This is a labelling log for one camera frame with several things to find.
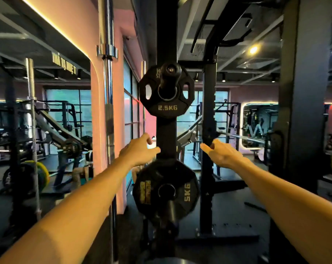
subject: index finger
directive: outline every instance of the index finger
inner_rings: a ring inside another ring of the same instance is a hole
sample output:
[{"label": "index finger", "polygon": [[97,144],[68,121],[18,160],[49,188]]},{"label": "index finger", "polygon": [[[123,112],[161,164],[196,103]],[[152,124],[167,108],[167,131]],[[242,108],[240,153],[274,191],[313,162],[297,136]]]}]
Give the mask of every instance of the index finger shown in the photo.
[{"label": "index finger", "polygon": [[210,147],[208,147],[206,144],[203,144],[203,143],[200,144],[200,148],[207,154],[209,154],[212,151],[212,149]]},{"label": "index finger", "polygon": [[152,142],[152,140],[151,140],[151,138],[150,138],[150,135],[147,134],[146,132],[142,135],[141,138],[144,139],[144,140],[146,140],[146,142],[147,142],[148,144],[150,144],[150,145],[153,144],[153,142]]}]

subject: ceiling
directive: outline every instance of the ceiling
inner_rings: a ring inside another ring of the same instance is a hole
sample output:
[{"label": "ceiling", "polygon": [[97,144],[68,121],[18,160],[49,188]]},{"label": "ceiling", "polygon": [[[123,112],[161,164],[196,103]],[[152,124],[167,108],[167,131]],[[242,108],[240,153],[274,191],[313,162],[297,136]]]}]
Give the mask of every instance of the ceiling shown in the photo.
[{"label": "ceiling", "polygon": [[[76,74],[53,63],[52,53],[74,65]],[[80,50],[22,0],[0,0],[0,63],[26,81],[25,58],[33,59],[36,83],[90,84],[90,61]]]},{"label": "ceiling", "polygon": [[[206,17],[207,20],[217,20],[228,0],[214,0]],[[149,66],[156,63],[156,0],[134,0],[138,7],[136,16],[139,24],[145,32],[147,57]],[[178,9],[178,60],[179,61],[201,61],[205,47],[205,40],[209,35],[212,25],[204,25],[194,51],[190,49],[195,37],[196,30],[205,12],[209,0],[187,0]],[[220,47],[218,50],[218,84],[243,85],[243,84],[277,84],[280,76],[281,59],[281,33],[282,33],[282,9],[268,8],[251,4],[246,10],[252,21],[249,25],[248,18],[241,18],[230,30],[225,40],[239,39],[249,29],[251,32],[244,38],[243,42],[233,47]],[[262,32],[272,27],[264,38],[259,41],[259,51],[254,56],[243,52],[248,48],[255,38]],[[196,76],[200,69],[188,69],[191,76]]]}]

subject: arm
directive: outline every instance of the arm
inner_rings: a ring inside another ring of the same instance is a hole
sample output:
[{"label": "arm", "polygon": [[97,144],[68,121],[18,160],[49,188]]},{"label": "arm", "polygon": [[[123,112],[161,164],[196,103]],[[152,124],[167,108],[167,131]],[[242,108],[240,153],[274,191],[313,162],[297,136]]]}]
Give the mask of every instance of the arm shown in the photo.
[{"label": "arm", "polygon": [[332,203],[243,157],[231,145],[201,144],[213,162],[233,169],[265,205],[286,238],[310,264],[332,264]]},{"label": "arm", "polygon": [[72,192],[0,258],[0,264],[78,264],[88,252],[126,174],[160,152],[148,134],[134,139],[92,181]]}]

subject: gym floor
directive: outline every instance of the gym floor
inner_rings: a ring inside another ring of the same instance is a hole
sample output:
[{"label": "gym floor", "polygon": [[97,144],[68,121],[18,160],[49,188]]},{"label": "gym floor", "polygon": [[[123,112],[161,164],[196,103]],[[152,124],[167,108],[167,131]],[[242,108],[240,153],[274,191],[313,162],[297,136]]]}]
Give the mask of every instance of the gym floor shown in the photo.
[{"label": "gym floor", "polygon": [[[57,161],[55,156],[50,156],[45,160],[45,165],[55,170]],[[261,168],[266,168],[263,164],[256,163]],[[236,176],[231,170],[221,169],[221,177],[233,178]],[[139,249],[139,240],[142,230],[142,215],[138,212],[131,187],[128,189],[127,209],[124,215],[117,217],[118,245],[120,254],[120,263],[135,263]],[[319,195],[328,198],[327,192],[332,192],[332,185],[319,181]],[[43,215],[48,213],[55,206],[57,196],[41,197]],[[244,202],[250,202],[259,207],[263,207],[259,201],[252,195],[250,189],[246,188],[239,191],[216,194],[213,198],[213,223],[221,225],[239,224],[240,226],[252,226],[252,229],[260,234],[258,242],[249,244],[227,244],[227,245],[187,245],[178,246],[177,255],[189,259],[198,264],[256,264],[258,255],[268,251],[269,237],[269,216],[265,212],[248,207]],[[28,205],[34,204],[34,200],[27,201]],[[0,195],[0,254],[1,248],[10,244],[9,238],[3,238],[4,231],[8,228],[8,218],[11,213],[12,201],[10,196]],[[195,210],[180,222],[180,231],[191,229],[195,230],[199,223],[199,204]],[[109,253],[109,219],[107,218],[102,225],[96,239],[91,246],[84,264],[102,264],[110,263]]]}]

